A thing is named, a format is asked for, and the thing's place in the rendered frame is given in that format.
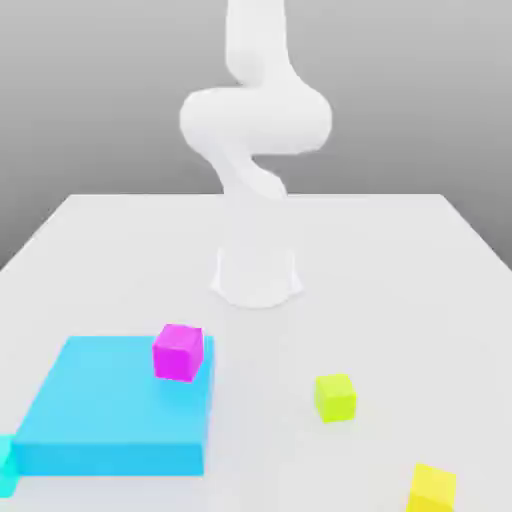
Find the small cyan cube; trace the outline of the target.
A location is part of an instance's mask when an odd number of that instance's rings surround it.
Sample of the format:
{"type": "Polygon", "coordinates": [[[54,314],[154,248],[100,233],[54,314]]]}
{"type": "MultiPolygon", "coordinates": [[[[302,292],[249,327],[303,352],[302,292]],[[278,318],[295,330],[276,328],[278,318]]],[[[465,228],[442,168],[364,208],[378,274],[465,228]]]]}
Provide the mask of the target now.
{"type": "Polygon", "coordinates": [[[12,443],[12,435],[0,435],[0,498],[11,497],[19,481],[12,443]]]}

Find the small yellow cube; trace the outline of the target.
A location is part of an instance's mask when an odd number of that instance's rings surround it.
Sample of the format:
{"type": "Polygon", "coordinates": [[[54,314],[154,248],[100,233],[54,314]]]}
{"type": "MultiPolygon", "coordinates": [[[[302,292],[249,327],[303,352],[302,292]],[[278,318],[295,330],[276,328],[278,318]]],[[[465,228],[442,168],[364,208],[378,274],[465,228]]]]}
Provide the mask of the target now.
{"type": "Polygon", "coordinates": [[[406,512],[454,512],[456,475],[417,463],[406,512]]]}

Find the small magenta cube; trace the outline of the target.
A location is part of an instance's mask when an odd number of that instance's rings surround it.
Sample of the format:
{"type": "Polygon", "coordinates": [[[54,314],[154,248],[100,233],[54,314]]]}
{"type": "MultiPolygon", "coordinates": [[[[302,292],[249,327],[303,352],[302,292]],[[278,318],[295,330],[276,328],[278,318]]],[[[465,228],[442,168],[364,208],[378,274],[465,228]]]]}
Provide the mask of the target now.
{"type": "Polygon", "coordinates": [[[191,383],[204,358],[201,328],[166,324],[152,344],[154,375],[191,383]]]}

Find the small lime cube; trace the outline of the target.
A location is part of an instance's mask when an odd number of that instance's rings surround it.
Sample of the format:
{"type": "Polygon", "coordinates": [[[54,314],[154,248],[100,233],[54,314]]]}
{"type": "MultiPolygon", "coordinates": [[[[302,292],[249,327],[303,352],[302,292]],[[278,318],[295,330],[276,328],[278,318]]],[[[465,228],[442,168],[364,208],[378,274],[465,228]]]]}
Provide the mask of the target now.
{"type": "Polygon", "coordinates": [[[330,374],[315,379],[314,402],[324,423],[352,420],[357,395],[346,374],[330,374]]]}

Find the large blue box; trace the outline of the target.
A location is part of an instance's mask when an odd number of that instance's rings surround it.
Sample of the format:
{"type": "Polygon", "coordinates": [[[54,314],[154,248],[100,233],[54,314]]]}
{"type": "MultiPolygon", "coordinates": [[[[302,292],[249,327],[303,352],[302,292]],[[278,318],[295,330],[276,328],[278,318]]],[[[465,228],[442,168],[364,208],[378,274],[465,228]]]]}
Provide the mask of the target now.
{"type": "Polygon", "coordinates": [[[214,339],[190,383],[155,377],[151,336],[74,336],[13,439],[23,476],[201,476],[214,339]]]}

